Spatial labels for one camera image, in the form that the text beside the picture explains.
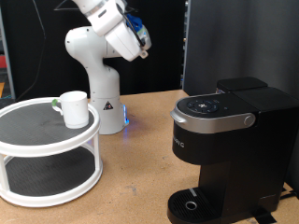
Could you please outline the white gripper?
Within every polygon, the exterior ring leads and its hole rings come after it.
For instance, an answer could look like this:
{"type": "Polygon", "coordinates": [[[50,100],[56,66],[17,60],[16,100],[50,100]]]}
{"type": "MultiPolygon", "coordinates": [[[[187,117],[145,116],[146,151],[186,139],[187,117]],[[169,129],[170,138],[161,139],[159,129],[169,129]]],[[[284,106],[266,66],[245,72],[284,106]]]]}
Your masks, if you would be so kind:
{"type": "Polygon", "coordinates": [[[126,25],[125,1],[91,1],[88,4],[88,20],[93,30],[124,59],[132,61],[136,57],[145,59],[148,52],[141,47],[134,32],[126,25]]]}

